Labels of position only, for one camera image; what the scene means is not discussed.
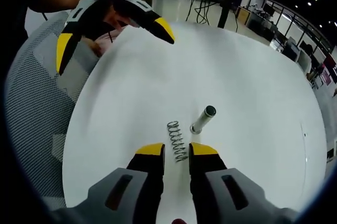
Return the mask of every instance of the metal peg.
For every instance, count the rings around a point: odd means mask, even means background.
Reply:
[[[208,105],[205,110],[200,114],[199,118],[190,126],[191,133],[199,134],[202,128],[216,115],[216,109]]]

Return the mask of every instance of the gray mesh fabric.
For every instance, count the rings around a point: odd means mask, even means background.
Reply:
[[[65,207],[65,135],[75,102],[97,62],[89,48],[79,43],[64,74],[56,73],[56,42],[67,17],[66,12],[56,14],[28,38],[5,83],[9,138],[27,177],[51,210]]]

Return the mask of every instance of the yellow accent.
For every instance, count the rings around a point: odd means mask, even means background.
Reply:
[[[62,58],[64,55],[64,50],[67,47],[67,44],[70,38],[73,36],[72,33],[61,33],[57,40],[56,48],[56,71],[60,71]]]
[[[137,150],[136,154],[151,154],[151,155],[160,155],[162,150],[163,143],[156,143],[145,145]]]
[[[203,145],[196,142],[191,142],[191,145],[193,147],[193,153],[194,155],[203,155],[203,154],[218,154],[217,151],[207,145]]]
[[[162,18],[162,17],[157,18],[155,20],[155,22],[157,22],[162,27],[164,27],[165,31],[169,34],[169,36],[173,39],[173,41],[175,41],[172,29],[170,28],[170,25],[168,24],[168,22],[166,22],[166,20],[164,18]]]

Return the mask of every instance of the white tabletop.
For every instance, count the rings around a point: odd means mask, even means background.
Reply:
[[[126,28],[89,76],[64,146],[68,207],[90,186],[126,167],[145,144],[164,142],[164,192],[157,223],[196,223],[187,160],[175,163],[166,124],[178,120],[186,145],[217,149],[277,207],[300,210],[324,178],[325,132],[315,95],[300,68],[248,37],[173,23],[171,45]],[[217,115],[200,135],[189,131],[207,105]]]

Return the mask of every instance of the metal spring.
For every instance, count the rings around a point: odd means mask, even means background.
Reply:
[[[179,128],[178,121],[171,121],[167,124],[168,134],[173,146],[175,161],[180,162],[187,159],[186,147],[184,146],[183,138]]]

